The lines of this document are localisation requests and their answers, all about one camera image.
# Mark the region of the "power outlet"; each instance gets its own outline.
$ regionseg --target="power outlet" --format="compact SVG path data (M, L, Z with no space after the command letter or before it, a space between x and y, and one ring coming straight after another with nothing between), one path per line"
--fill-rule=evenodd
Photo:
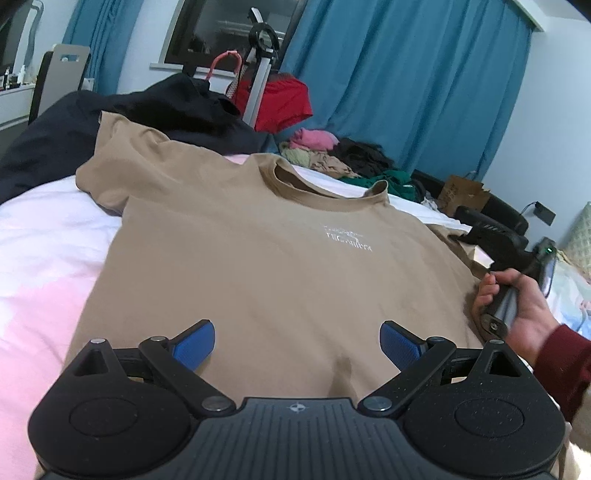
M554 218L556 217L556 214L552 210L542 205L540 202L534 204L534 215L548 226L552 225L552 222L554 222Z

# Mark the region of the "metal screw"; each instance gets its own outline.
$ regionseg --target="metal screw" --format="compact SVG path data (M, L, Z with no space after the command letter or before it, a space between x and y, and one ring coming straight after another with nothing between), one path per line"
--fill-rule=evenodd
M367 397L363 401L363 406L370 411L386 411L392 408L392 400L386 397Z
M207 411L224 411L232 408L232 400L227 397L214 395L203 400L201 406Z

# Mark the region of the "human hand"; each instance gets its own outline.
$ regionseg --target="human hand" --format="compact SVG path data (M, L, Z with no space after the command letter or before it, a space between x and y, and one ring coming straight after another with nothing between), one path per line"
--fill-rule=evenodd
M472 305L472 316L476 322L487 305L499 293L499 284L512 285L517 295L517 317L513 321L505 341L517 355L532 367L550 334L559 326L538 283L514 268L503 272L487 273L478 288L478 295Z

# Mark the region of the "pink strap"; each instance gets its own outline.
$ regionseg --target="pink strap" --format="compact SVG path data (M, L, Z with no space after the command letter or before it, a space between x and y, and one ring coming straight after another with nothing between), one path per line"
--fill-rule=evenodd
M240 56L240 54L236 50L228 50L228 51L225 51L224 53L219 54L217 57L215 57L213 59L212 66L209 67L209 72L205 76L205 79L206 80L209 80L212 77L213 70L215 69L217 63L221 59L223 59L223 58L225 58L227 56L236 57L238 63L236 65L236 68L234 69L234 75L238 75L240 73L240 69L242 68L242 57Z

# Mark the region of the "blue curtain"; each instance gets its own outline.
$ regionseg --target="blue curtain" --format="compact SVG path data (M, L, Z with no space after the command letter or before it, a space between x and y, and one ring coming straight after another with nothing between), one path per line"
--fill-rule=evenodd
M511 0L308 0L281 69L310 90L298 127L379 144L407 171L481 179L532 29Z
M117 91L129 38L144 0L78 0L63 43L90 47L86 77L95 92Z

